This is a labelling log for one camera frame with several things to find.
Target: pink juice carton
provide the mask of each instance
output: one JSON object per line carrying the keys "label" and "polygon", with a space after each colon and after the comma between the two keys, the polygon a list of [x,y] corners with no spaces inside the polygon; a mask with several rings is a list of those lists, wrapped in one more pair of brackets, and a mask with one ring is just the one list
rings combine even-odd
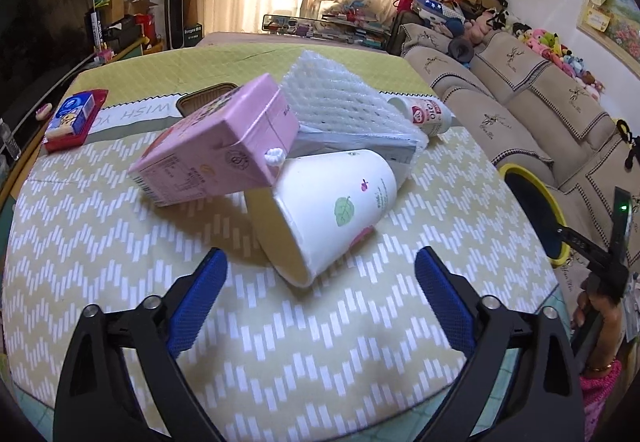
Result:
{"label": "pink juice carton", "polygon": [[299,127],[265,73],[165,130],[129,175],[160,206],[270,187],[280,168],[268,165],[265,154],[286,155]]}

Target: bag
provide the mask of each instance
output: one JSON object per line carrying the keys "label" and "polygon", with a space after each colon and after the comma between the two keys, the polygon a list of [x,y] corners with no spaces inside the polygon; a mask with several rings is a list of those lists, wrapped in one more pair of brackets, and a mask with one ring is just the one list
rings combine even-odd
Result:
{"label": "bag", "polygon": [[424,26],[424,21],[421,17],[412,12],[411,10],[404,10],[402,12],[398,12],[394,22],[391,25],[391,35],[389,36],[386,42],[386,53],[391,56],[399,56],[402,51],[402,43],[404,43],[404,32],[400,32],[401,25],[406,25],[407,23],[416,23],[418,25]]}
{"label": "bag", "polygon": [[411,10],[411,2],[413,0],[395,0],[394,6],[396,7],[396,11],[398,13],[404,12],[405,10]]}

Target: white paper cup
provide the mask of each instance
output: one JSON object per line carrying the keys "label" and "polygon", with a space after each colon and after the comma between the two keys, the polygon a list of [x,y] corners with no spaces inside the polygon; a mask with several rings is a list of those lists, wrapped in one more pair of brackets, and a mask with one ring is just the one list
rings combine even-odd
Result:
{"label": "white paper cup", "polygon": [[435,97],[393,96],[388,103],[430,137],[451,127],[451,110]]}
{"label": "white paper cup", "polygon": [[385,159],[361,149],[286,160],[273,187],[245,191],[244,199],[274,268],[308,287],[372,231],[396,192]]}

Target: zigzag pattern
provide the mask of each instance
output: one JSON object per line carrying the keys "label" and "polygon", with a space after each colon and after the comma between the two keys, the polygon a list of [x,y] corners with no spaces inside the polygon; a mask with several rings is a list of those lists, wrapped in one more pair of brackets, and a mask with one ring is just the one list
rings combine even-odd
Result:
{"label": "zigzag pattern", "polygon": [[[512,308],[535,310],[556,284],[524,213],[463,129],[432,141],[376,234],[304,292],[269,265],[242,194],[162,209],[142,197],[126,170],[155,136],[41,158],[18,199],[6,344],[15,380],[49,405],[86,304],[135,307],[192,272],[211,246],[227,253],[228,278],[178,364],[230,441],[345,435],[456,378],[465,359],[414,281],[424,245]],[[163,430],[135,352],[126,359],[149,424]]]}

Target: blue gripper pad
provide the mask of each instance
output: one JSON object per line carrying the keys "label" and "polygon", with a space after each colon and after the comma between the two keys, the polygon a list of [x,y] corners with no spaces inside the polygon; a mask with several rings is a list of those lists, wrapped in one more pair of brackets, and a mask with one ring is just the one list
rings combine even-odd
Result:
{"label": "blue gripper pad", "polygon": [[207,254],[198,267],[200,273],[169,320],[166,347],[174,359],[193,346],[213,302],[226,280],[226,255],[216,250]]}
{"label": "blue gripper pad", "polygon": [[425,248],[419,250],[415,257],[415,279],[436,314],[451,348],[470,358],[476,349],[474,318],[442,273],[442,268]]}

